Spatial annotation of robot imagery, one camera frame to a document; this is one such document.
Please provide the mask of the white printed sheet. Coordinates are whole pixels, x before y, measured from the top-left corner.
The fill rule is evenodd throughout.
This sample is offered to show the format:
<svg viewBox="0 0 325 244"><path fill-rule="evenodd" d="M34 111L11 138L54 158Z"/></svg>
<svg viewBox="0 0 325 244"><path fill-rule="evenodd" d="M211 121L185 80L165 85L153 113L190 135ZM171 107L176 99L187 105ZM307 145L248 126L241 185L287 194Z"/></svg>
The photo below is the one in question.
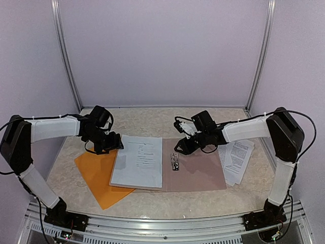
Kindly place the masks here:
<svg viewBox="0 0 325 244"><path fill-rule="evenodd" d="M110 185L144 189L163 187L161 137L122 136L124 149L117 153Z"/></svg>

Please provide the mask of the pink-brown file folder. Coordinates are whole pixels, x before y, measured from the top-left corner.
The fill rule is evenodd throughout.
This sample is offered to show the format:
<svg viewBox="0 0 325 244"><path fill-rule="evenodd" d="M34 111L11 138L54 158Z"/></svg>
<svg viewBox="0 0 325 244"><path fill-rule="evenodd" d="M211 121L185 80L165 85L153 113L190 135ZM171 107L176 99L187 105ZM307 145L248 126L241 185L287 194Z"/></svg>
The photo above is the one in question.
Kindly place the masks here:
<svg viewBox="0 0 325 244"><path fill-rule="evenodd" d="M144 188L164 192L194 192L226 189L218 152L205 154L200 150L190 155L179 155L179 170L173 171L171 154L179 140L162 140L162 188Z"/></svg>

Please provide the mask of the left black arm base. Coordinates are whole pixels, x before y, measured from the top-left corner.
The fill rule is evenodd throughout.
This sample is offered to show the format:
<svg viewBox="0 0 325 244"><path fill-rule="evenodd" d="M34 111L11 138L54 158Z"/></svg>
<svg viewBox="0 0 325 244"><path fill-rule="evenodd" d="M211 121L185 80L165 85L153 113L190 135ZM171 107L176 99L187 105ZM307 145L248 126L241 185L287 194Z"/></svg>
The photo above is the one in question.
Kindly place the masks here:
<svg viewBox="0 0 325 244"><path fill-rule="evenodd" d="M53 208L46 208L44 221L54 226L85 232L89 216L67 211L67 204L59 197Z"/></svg>

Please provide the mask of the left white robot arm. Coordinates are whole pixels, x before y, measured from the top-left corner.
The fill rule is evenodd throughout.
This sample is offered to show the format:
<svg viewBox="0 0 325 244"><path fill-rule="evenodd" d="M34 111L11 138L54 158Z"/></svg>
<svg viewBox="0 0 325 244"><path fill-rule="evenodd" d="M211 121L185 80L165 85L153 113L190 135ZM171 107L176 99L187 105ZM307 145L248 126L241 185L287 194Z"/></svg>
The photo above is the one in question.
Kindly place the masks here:
<svg viewBox="0 0 325 244"><path fill-rule="evenodd" d="M60 226L71 221L65 201L47 184L40 164L35 159L44 159L46 164L54 159L59 147L37 152L55 141L78 137L84 143L91 142L91 154L105 155L115 149L123 149L121 135L112 131L114 117L106 108L95 106L89 114L64 114L57 116L23 117L12 115L1 130L1 156L8 163L22 185L46 206L47 216Z"/></svg>

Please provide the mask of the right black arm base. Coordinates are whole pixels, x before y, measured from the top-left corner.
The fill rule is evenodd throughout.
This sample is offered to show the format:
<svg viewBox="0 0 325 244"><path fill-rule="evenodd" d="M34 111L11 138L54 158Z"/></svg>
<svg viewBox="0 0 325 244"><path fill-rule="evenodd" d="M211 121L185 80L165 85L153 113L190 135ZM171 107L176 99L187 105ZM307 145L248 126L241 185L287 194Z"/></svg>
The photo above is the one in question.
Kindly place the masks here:
<svg viewBox="0 0 325 244"><path fill-rule="evenodd" d="M284 202L277 206L267 199L263 210L252 211L242 216L245 230L250 231L285 222L287 218L283 206Z"/></svg>

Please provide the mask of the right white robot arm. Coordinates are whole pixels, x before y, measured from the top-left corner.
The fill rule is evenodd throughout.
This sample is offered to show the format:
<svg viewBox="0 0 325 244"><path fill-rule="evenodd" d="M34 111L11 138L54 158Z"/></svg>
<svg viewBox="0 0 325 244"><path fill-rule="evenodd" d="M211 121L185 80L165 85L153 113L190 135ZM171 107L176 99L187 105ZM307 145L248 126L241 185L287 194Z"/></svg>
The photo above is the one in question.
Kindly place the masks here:
<svg viewBox="0 0 325 244"><path fill-rule="evenodd" d="M174 127L185 137L178 141L174 150L190 155L210 145L218 147L245 139L270 138L277 165L274 183L259 218L263 225L270 226L279 218L288 190L294 182L298 157L305 139L302 128L292 114L292 110L278 107L273 112L219 124L206 110L190 119L176 116ZM193 130L187 121L192 122L196 129Z"/></svg>

